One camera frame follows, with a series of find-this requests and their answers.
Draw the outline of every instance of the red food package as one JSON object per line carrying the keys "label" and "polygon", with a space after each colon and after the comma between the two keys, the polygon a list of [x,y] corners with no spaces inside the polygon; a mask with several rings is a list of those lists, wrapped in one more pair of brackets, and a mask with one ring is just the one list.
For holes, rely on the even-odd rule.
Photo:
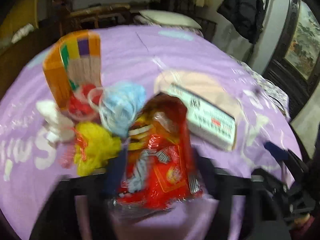
{"label": "red food package", "polygon": [[[152,121],[155,111],[170,119],[177,134],[165,131],[159,123]],[[194,165],[186,112],[178,98],[165,94],[146,104],[142,114],[149,113],[151,118],[145,125],[151,124],[152,128],[142,148],[128,152],[127,180],[122,183],[117,203],[140,204],[143,208],[159,210],[166,209],[173,201],[192,197],[188,172]]]}

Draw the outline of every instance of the purple bedsheet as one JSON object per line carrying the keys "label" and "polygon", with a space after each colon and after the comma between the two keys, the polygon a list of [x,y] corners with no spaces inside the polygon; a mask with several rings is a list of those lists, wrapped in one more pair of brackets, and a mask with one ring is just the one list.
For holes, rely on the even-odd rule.
{"label": "purple bedsheet", "polygon": [[[192,144],[234,175],[250,177],[255,167],[262,166],[289,185],[293,182],[290,173],[281,171],[263,147],[271,140],[301,157],[289,125],[268,98],[255,95],[256,82],[228,55],[203,38],[183,31],[121,26],[96,32],[101,36],[104,86],[131,80],[143,85],[151,97],[154,80],[162,71],[152,62],[153,57],[160,58],[168,68],[212,75],[241,102],[245,116],[238,124],[233,151],[217,150],[196,136],[192,136]],[[44,120],[35,109],[36,101],[42,99],[52,99],[42,64],[28,64],[0,104],[0,208],[22,240],[29,238],[57,177],[76,175],[75,167],[63,169],[57,162],[66,146],[52,148],[44,138]],[[239,234],[242,203],[243,197],[234,197],[229,239],[237,239]],[[114,219],[114,226],[119,239],[202,239],[216,206],[216,200],[204,197],[139,221]]]}

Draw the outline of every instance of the purple stripe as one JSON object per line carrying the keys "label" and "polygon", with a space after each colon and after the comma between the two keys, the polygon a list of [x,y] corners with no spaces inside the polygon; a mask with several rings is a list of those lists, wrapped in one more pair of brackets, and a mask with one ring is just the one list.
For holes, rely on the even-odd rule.
{"label": "purple stripe", "polygon": [[78,40],[79,55],[89,55],[89,40]]}

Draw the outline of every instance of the transparent plastic wrapper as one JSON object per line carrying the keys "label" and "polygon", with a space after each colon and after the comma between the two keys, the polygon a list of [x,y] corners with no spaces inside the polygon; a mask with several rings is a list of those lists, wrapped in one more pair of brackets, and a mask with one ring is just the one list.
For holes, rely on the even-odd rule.
{"label": "transparent plastic wrapper", "polygon": [[186,113],[178,98],[161,93],[146,103],[131,126],[125,178],[119,197],[110,203],[122,217],[169,210],[176,201],[202,195],[193,176]]}

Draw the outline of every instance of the light blue face mask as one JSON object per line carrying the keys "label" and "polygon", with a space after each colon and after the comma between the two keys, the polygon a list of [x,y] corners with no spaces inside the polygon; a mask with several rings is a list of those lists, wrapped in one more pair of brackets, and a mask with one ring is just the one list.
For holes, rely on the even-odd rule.
{"label": "light blue face mask", "polygon": [[131,82],[119,82],[105,89],[99,103],[101,124],[113,134],[126,137],[145,100],[144,87]]}

